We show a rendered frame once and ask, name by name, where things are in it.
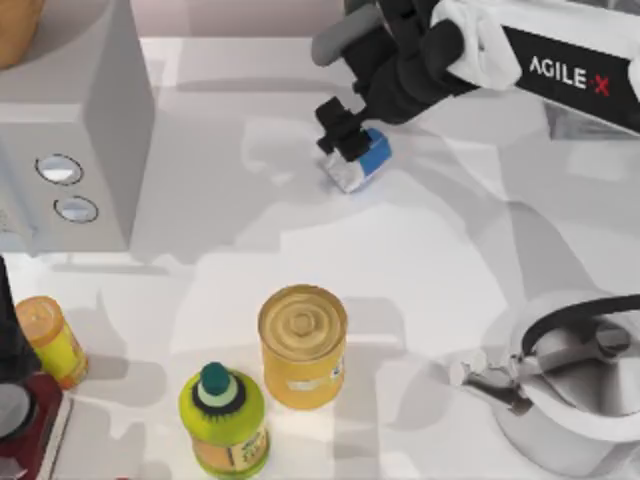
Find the green bottle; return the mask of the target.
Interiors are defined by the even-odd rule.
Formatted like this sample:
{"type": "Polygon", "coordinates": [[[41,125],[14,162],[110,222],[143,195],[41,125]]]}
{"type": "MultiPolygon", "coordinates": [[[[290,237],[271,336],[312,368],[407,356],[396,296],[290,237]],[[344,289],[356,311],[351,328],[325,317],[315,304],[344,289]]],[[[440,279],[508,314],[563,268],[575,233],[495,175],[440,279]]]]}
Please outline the green bottle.
{"type": "Polygon", "coordinates": [[[208,474],[248,480],[266,464],[266,402],[250,376],[209,362],[184,384],[178,410],[195,459],[208,474]]]}

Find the blue and silver carton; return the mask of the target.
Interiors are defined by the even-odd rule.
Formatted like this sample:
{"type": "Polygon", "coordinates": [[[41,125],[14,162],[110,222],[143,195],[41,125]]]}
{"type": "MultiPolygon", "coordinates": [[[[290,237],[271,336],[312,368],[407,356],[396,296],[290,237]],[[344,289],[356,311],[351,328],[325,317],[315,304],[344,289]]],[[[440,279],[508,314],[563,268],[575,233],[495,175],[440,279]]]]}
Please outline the blue and silver carton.
{"type": "Polygon", "coordinates": [[[319,161],[319,167],[343,192],[351,194],[363,187],[391,158],[389,140],[380,130],[367,128],[368,145],[354,160],[340,153],[331,153],[319,161]]]}

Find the orange and yellow bottle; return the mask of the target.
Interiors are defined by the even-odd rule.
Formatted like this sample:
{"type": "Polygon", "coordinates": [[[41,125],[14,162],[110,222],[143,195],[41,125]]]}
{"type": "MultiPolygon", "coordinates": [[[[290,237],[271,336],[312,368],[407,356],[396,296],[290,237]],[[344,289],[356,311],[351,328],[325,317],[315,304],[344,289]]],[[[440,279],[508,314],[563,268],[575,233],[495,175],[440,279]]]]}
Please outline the orange and yellow bottle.
{"type": "Polygon", "coordinates": [[[41,361],[63,390],[75,388],[88,372],[88,357],[56,300],[33,296],[15,307],[19,325],[41,361]]]}

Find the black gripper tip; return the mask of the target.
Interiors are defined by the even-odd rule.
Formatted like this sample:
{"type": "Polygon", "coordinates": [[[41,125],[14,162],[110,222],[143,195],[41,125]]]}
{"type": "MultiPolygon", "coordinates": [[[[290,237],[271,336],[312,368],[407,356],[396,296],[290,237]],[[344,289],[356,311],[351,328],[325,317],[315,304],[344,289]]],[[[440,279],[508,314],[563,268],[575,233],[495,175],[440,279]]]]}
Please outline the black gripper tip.
{"type": "Polygon", "coordinates": [[[31,418],[27,381],[40,361],[19,325],[4,257],[0,255],[0,441],[16,435],[31,418]]]}

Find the large microwave knob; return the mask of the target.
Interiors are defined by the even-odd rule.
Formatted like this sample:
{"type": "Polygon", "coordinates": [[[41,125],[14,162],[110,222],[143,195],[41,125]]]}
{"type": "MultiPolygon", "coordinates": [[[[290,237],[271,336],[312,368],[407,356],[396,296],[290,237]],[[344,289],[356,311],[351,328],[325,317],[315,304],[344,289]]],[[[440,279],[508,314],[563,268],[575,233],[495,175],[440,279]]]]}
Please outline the large microwave knob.
{"type": "Polygon", "coordinates": [[[59,153],[37,158],[35,168],[44,180],[56,185],[73,185],[84,176],[82,166],[75,159],[59,153]]]}

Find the pale microwave oven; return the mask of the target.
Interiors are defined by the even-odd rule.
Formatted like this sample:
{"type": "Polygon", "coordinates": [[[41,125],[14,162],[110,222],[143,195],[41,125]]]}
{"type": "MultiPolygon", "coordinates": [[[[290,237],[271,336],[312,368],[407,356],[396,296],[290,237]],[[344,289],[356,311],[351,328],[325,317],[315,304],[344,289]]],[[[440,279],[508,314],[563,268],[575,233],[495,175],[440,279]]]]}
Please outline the pale microwave oven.
{"type": "Polygon", "coordinates": [[[26,58],[0,71],[0,253],[126,250],[154,120],[131,1],[46,0],[26,58]],[[78,183],[39,175],[54,153],[82,166],[78,183]],[[60,218],[53,203],[71,196],[98,218],[60,218]]]}

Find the yellow can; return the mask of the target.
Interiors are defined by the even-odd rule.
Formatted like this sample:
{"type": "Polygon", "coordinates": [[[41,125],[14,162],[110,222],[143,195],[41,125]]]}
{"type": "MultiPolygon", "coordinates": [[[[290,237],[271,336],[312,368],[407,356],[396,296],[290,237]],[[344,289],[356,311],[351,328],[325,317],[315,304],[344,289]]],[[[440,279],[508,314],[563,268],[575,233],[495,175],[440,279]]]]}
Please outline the yellow can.
{"type": "Polygon", "coordinates": [[[345,378],[348,315],[341,300],[316,285],[279,289],[257,322],[263,376],[272,397],[296,410],[331,402],[345,378]]]}

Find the small microwave knob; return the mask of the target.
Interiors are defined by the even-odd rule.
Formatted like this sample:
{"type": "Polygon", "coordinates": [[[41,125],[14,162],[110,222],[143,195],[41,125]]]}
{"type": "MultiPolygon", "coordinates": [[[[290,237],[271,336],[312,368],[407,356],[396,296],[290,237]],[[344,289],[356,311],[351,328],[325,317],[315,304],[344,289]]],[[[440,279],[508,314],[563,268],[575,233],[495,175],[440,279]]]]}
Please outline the small microwave knob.
{"type": "Polygon", "coordinates": [[[82,196],[71,196],[55,200],[53,207],[60,218],[71,223],[91,223],[99,215],[97,205],[82,196]]]}

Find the brown bread loaf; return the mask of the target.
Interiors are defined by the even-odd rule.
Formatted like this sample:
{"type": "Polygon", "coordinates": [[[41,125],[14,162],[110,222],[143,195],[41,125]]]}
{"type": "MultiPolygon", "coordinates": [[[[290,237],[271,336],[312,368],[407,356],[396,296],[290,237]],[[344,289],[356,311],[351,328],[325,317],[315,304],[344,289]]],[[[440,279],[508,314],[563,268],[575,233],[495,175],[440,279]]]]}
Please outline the brown bread loaf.
{"type": "Polygon", "coordinates": [[[0,70],[18,64],[28,51],[46,0],[0,0],[0,70]]]}

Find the pale grey rounded box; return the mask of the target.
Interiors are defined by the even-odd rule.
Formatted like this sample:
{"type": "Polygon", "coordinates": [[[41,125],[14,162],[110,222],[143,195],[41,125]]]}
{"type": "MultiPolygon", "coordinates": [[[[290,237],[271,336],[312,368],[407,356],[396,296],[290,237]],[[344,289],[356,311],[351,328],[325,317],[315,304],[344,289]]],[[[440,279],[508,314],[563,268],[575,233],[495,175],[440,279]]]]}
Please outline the pale grey rounded box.
{"type": "Polygon", "coordinates": [[[366,4],[312,38],[311,59],[320,67],[338,60],[351,43],[383,24],[377,7],[366,4]]]}

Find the dark red book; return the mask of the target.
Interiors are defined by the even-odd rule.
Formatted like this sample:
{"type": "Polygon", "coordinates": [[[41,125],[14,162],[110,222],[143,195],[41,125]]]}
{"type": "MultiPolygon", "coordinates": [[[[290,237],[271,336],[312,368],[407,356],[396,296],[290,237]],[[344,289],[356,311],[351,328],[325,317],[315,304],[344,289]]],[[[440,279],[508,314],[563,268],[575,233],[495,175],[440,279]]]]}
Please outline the dark red book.
{"type": "Polygon", "coordinates": [[[49,374],[0,383],[0,480],[52,480],[72,408],[49,374]]]}

